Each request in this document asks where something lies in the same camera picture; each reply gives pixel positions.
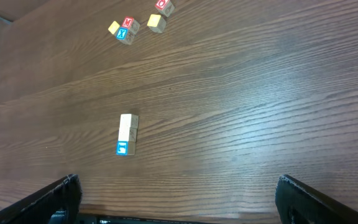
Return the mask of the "white animal block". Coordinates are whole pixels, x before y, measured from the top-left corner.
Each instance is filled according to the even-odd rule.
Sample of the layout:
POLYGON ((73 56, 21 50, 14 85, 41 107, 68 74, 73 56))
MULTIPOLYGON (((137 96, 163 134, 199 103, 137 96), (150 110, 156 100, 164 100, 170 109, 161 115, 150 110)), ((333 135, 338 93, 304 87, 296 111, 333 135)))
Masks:
POLYGON ((135 114, 122 114, 119 127, 137 129, 139 127, 139 116, 135 114))

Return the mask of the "white W block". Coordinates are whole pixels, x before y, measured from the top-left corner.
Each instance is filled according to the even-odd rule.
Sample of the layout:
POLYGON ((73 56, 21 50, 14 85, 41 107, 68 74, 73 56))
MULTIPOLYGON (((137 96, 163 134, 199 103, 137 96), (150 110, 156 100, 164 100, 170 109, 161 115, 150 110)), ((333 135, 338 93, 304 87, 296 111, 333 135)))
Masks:
POLYGON ((137 141, 137 129, 130 127, 120 127, 118 134, 118 141, 136 142, 137 141))

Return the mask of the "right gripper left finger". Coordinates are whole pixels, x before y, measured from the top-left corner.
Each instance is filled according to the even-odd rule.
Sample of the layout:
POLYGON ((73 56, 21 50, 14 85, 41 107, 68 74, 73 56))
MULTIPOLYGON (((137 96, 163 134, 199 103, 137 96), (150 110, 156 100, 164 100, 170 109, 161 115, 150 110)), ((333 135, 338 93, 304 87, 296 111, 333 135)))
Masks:
POLYGON ((74 223, 81 199, 79 177, 69 174, 0 210, 0 224, 74 223))

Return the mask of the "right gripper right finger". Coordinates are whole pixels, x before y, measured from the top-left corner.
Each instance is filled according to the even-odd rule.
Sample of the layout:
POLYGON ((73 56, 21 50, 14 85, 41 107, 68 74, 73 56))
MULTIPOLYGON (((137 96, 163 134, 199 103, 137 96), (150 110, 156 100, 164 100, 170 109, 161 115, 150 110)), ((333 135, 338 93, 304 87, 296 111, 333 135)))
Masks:
POLYGON ((275 204, 286 224, 358 224, 357 211, 289 175, 279 177, 275 204))

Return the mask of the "blue L block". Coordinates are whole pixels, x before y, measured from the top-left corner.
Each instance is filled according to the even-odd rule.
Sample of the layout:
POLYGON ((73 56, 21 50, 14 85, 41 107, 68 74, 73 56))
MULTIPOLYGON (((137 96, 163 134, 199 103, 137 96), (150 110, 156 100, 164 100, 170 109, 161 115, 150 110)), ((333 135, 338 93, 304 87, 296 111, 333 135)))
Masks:
POLYGON ((133 156, 135 154, 136 142, 118 141, 116 144, 116 154, 119 156, 133 156))

